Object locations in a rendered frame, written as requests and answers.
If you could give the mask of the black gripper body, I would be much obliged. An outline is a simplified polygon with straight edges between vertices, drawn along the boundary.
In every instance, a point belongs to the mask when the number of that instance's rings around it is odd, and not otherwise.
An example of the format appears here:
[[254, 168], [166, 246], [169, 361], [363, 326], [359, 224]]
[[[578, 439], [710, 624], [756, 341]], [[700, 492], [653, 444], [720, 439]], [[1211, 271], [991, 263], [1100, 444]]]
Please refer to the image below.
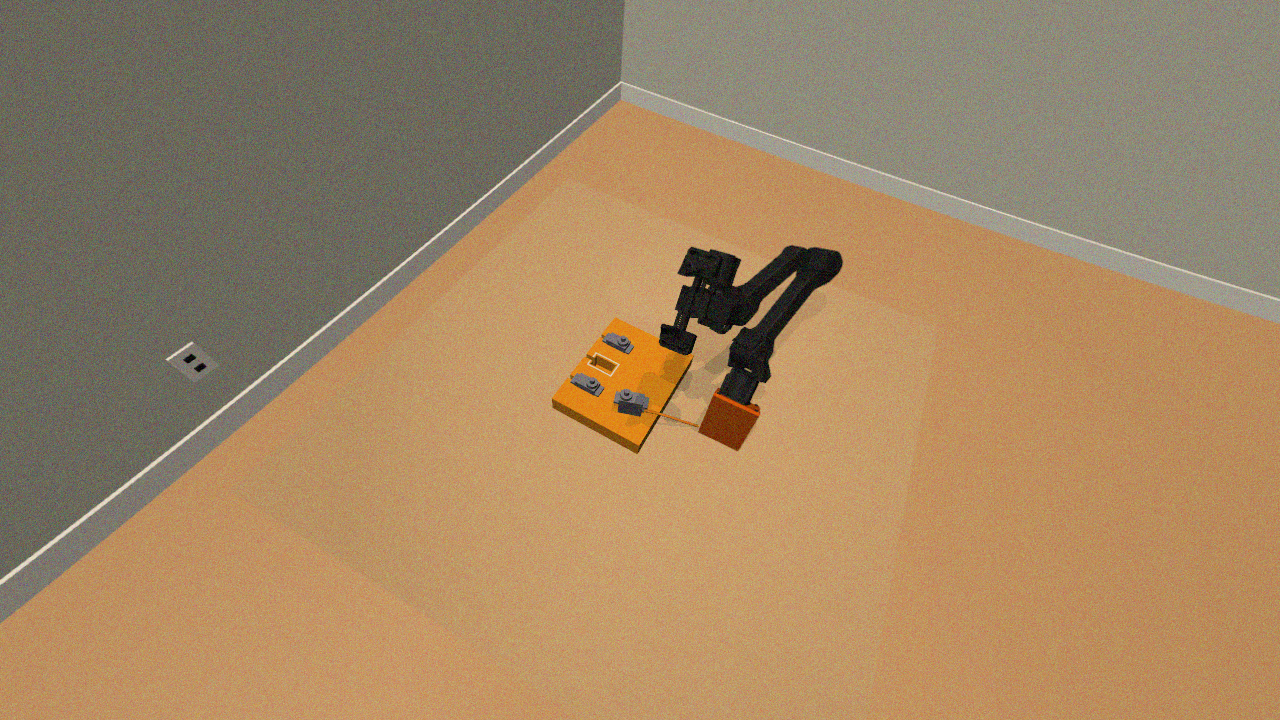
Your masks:
[[[687, 254], [691, 254], [691, 255], [695, 255], [698, 258], [704, 258], [707, 260], [714, 261], [716, 263], [716, 272], [714, 272], [713, 277], [717, 278], [717, 275], [718, 275], [718, 273], [721, 270], [721, 264], [723, 261], [723, 259], [721, 258], [721, 255], [717, 255], [714, 252], [707, 252], [707, 251], [704, 251], [701, 249], [694, 249], [694, 247], [689, 249]], [[677, 316], [675, 319], [675, 325], [672, 325], [672, 327], [675, 327], [675, 328], [678, 327], [677, 328], [678, 331], [687, 332], [686, 328], [689, 325], [689, 319], [690, 318], [698, 318], [698, 319], [704, 320], [703, 318], [707, 314], [707, 310], [708, 310], [708, 307], [710, 305], [710, 297], [712, 297], [709, 290], [705, 288], [707, 287], [707, 281], [708, 281], [708, 278], [695, 277], [694, 281], [692, 281], [692, 286], [691, 287], [689, 287], [686, 284], [682, 286], [682, 290], [681, 290], [681, 292], [678, 295], [678, 301], [677, 301], [676, 307], [675, 307], [675, 310], [677, 310], [678, 313], [677, 313]], [[687, 332], [687, 333], [690, 333], [690, 332]], [[692, 334], [692, 333], [690, 333], [690, 334]], [[689, 355], [689, 354], [692, 354], [692, 347], [695, 345], [696, 338], [698, 338], [698, 336], [692, 334], [692, 340], [691, 340], [691, 342], [689, 345], [689, 348], [681, 348], [681, 347], [678, 347], [676, 345], [671, 345], [671, 343], [668, 343], [668, 342], [666, 342], [663, 340], [659, 340], [659, 345], [662, 347], [669, 348], [669, 350], [672, 350], [672, 351], [675, 351], [677, 354]]]

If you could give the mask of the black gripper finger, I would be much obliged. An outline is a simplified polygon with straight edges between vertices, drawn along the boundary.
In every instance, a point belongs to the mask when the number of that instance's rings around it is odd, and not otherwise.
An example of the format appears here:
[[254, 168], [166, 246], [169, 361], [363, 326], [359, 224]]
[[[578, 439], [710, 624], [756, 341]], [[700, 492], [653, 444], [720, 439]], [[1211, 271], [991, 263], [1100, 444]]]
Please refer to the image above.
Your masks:
[[678, 275], [710, 278], [716, 272], [716, 263], [704, 258], [686, 254], [678, 269]]
[[689, 348], [692, 334], [685, 331], [678, 331], [672, 325], [660, 324], [660, 340], [681, 348]]

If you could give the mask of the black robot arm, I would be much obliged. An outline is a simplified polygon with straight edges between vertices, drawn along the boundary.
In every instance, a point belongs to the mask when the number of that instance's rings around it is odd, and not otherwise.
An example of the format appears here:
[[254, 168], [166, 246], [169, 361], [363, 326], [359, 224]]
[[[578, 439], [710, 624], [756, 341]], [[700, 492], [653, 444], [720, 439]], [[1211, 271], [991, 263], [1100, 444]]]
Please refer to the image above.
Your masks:
[[797, 272], [794, 282], [781, 293], [762, 322], [753, 329], [742, 327], [730, 346], [728, 366], [732, 369], [726, 374], [719, 393], [746, 406], [751, 404], [759, 382], [765, 383], [771, 378], [768, 360], [773, 354], [774, 338], [803, 307], [813, 291], [835, 278], [842, 266], [842, 258], [838, 251], [829, 249], [788, 245], [762, 272], [745, 284], [735, 287], [733, 278], [741, 259], [712, 249], [709, 252], [721, 255], [723, 261], [717, 278], [707, 281], [707, 284], [710, 284], [708, 287], [712, 295], [710, 305], [704, 320], [698, 319], [698, 324], [707, 325], [718, 334], [731, 331], [732, 325], [748, 324], [756, 314], [762, 300]]

